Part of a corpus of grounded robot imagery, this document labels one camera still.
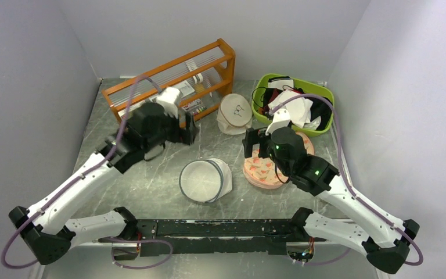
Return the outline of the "white mesh laundry bag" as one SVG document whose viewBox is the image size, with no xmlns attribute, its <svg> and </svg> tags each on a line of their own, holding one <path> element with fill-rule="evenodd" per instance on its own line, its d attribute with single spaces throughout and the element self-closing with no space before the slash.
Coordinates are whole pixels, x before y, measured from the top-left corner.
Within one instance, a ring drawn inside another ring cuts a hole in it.
<svg viewBox="0 0 446 279">
<path fill-rule="evenodd" d="M 218 158 L 188 163 L 179 175 L 181 193 L 192 201 L 213 203 L 233 190 L 231 169 Z"/>
</svg>

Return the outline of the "white bra pad insert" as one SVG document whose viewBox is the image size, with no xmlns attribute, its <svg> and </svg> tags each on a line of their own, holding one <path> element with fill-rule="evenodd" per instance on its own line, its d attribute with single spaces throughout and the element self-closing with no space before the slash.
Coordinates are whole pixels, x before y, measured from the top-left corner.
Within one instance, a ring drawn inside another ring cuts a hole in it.
<svg viewBox="0 0 446 279">
<path fill-rule="evenodd" d="M 274 110 L 278 105 L 284 103 L 288 99 L 299 95 L 301 94 L 298 92 L 292 90 L 284 90 L 268 104 L 269 111 Z M 312 104 L 313 101 L 305 97 L 298 97 L 284 104 L 282 106 L 282 109 L 286 109 L 289 112 L 291 122 L 295 126 L 303 128 L 306 124 L 311 123 Z"/>
</svg>

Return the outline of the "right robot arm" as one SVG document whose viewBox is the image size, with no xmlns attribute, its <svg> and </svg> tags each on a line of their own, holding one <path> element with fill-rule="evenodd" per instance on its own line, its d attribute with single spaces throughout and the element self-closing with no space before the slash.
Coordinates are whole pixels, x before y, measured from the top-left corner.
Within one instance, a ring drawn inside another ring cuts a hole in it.
<svg viewBox="0 0 446 279">
<path fill-rule="evenodd" d="M 298 241 L 322 238 L 341 244 L 364 255 L 380 271 L 395 274 L 403 265 L 423 263 L 423 253 L 414 239 L 419 224 L 401 220 L 354 189 L 327 160 L 310 155 L 303 139 L 290 127 L 273 133 L 264 128 L 249 128 L 242 141 L 244 156 L 249 158 L 258 145 L 259 158 L 269 158 L 275 168 L 298 189 L 339 209 L 351 223 L 327 218 L 311 209 L 300 208 L 291 219 L 290 233 Z"/>
</svg>

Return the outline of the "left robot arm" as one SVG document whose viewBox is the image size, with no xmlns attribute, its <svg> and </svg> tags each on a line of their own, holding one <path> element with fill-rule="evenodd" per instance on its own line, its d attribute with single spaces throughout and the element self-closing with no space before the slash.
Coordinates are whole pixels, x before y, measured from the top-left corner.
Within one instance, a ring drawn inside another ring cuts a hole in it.
<svg viewBox="0 0 446 279">
<path fill-rule="evenodd" d="M 97 239 L 139 240 L 137 218 L 124 207 L 83 219 L 73 215 L 98 190 L 146 160 L 146 154 L 155 148 L 164 148 L 166 142 L 193 144 L 198 128 L 190 113 L 185 113 L 184 119 L 185 124 L 180 125 L 179 119 L 158 103 L 148 102 L 135 109 L 62 185 L 39 202 L 9 212 L 16 227 L 14 237 L 20 237 L 42 265 Z"/>
</svg>

